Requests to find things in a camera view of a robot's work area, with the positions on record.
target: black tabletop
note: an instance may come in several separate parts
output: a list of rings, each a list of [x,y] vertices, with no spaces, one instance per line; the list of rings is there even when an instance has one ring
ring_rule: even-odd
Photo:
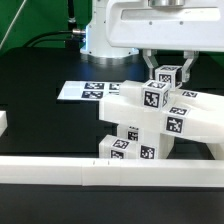
[[[181,55],[158,60],[184,62]],[[209,62],[213,63],[202,57],[193,74],[200,66],[208,68]],[[221,77],[221,67],[215,71]],[[106,67],[81,61],[78,52],[65,49],[12,49],[0,58],[0,109],[7,111],[9,124],[0,138],[0,154],[97,157],[99,141],[114,134],[116,126],[99,121],[97,102],[59,102],[57,95],[66,80],[126,79],[147,79],[142,60]],[[200,88],[208,90],[205,79]],[[197,88],[196,84],[191,80],[186,88]],[[215,87],[221,88],[220,82]],[[186,157],[189,148],[194,156],[187,158],[205,153],[202,144],[197,148],[181,139],[177,143],[180,147],[171,158]],[[224,190],[213,188],[0,185],[1,224],[221,224],[223,207]]]

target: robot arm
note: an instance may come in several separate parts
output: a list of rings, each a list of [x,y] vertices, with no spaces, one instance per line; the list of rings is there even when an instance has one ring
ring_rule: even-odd
[[[223,0],[111,0],[106,21],[114,47],[224,51]]]

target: black cable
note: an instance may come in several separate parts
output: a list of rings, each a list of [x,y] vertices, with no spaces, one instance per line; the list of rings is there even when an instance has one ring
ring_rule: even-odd
[[[73,0],[68,0],[68,17],[69,18],[75,17]]]
[[[30,39],[29,41],[27,41],[23,47],[28,47],[31,43],[33,43],[34,41],[41,39],[43,37],[48,37],[48,36],[56,36],[56,35],[63,35],[63,34],[72,34],[72,31],[55,31],[55,32],[49,32],[49,33],[43,33],[40,34],[36,37],[33,37],[32,39]]]
[[[67,39],[42,39],[34,42],[33,44],[30,45],[30,47],[35,47],[37,44],[42,43],[42,42],[56,42],[56,41],[66,41]]]
[[[71,40],[71,41],[76,41],[76,42],[83,43],[82,38],[74,38],[74,37],[72,39],[41,39],[41,40],[38,40],[38,41],[34,42],[33,44],[31,44],[30,47],[35,47],[37,44],[39,44],[41,42],[66,41],[66,40]]]
[[[72,30],[74,28],[77,28],[73,0],[67,0],[67,5],[68,5],[68,29]]]

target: white block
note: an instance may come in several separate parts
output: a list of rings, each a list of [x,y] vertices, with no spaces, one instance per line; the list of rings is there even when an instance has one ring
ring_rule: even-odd
[[[165,159],[168,156],[168,142],[161,144],[166,144],[166,147],[162,145],[160,149],[155,144],[145,145],[107,135],[99,145],[99,157],[107,159]]]
[[[100,158],[138,159],[138,145],[127,139],[107,135],[99,145]]]
[[[0,156],[0,183],[82,185],[82,162],[74,158]]]
[[[223,187],[222,161],[121,160],[121,186]]]
[[[186,113],[180,114],[178,110],[176,113],[171,112],[175,111],[174,109],[182,112],[185,110]],[[166,114],[164,131],[162,131],[164,134],[204,143],[224,142],[223,112],[183,108],[176,103],[174,107],[163,113]]]
[[[165,114],[134,105],[127,97],[107,95],[100,100],[99,119],[160,132]]]
[[[149,80],[142,85],[142,106],[153,110],[161,110],[167,105],[170,95],[170,84]]]
[[[119,185],[119,159],[90,159],[82,166],[82,185]]]
[[[120,95],[130,97],[134,102],[141,102],[141,86],[141,82],[125,81],[120,86]],[[223,96],[177,89],[170,93],[170,98],[175,99],[182,106],[186,105],[189,108],[192,107],[192,109],[224,110]]]
[[[177,102],[193,109],[224,111],[223,96],[177,89],[175,92],[170,93],[170,97],[175,97]]]
[[[131,125],[198,142],[224,142],[222,111],[196,110],[186,106],[186,116],[181,116],[171,112],[172,105],[174,104],[171,99],[169,105],[160,113],[136,106],[129,98],[110,95],[100,101],[99,117],[112,123]]]
[[[141,82],[126,80],[120,85],[119,95],[129,97],[134,104],[141,105],[142,84]]]
[[[171,84],[170,91],[175,91],[177,88],[182,86],[181,81],[181,73],[178,74],[178,70],[181,69],[182,66],[174,66],[174,65],[163,65],[155,70],[155,80],[160,82],[166,82]]]
[[[119,124],[117,126],[117,137],[138,141],[138,128]]]
[[[158,149],[158,158],[166,159],[173,148],[174,137],[139,129],[139,140],[142,145],[153,146]]]
[[[207,144],[215,160],[224,160],[224,144]]]
[[[0,111],[0,136],[3,134],[7,126],[6,112]]]

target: cable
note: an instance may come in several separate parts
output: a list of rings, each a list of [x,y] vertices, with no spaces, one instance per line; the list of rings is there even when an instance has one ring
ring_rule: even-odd
[[[55,31],[55,32],[49,32],[49,33],[43,33],[40,34],[36,37],[33,37],[32,39],[30,39],[29,41],[27,41],[23,47],[28,47],[30,44],[32,44],[33,42],[35,42],[36,40],[39,40],[43,37],[49,37],[49,36],[56,36],[56,35],[63,35],[63,34],[72,34],[72,31]]]
[[[30,47],[35,47],[37,44],[42,43],[42,42],[56,42],[56,41],[66,41],[67,39],[42,39],[34,42]]]
[[[16,22],[16,20],[18,19],[18,17],[19,17],[19,15],[20,15],[21,11],[23,10],[23,8],[24,8],[26,2],[27,2],[27,0],[24,0],[24,1],[23,1],[23,3],[21,4],[19,10],[18,10],[17,13],[16,13],[14,19],[12,20],[12,22],[11,22],[11,24],[10,24],[10,26],[9,26],[9,28],[8,28],[8,30],[7,30],[7,32],[6,32],[6,34],[5,34],[5,36],[4,36],[4,38],[2,39],[2,42],[1,42],[1,44],[0,44],[0,50],[2,49],[2,47],[3,47],[4,43],[5,43],[5,41],[7,40],[8,36],[9,36],[9,34],[10,34],[10,32],[11,32],[11,30],[12,30],[12,28],[13,28],[15,22]]]
[[[72,30],[74,28],[77,28],[73,0],[67,0],[67,5],[68,5],[68,29]]]

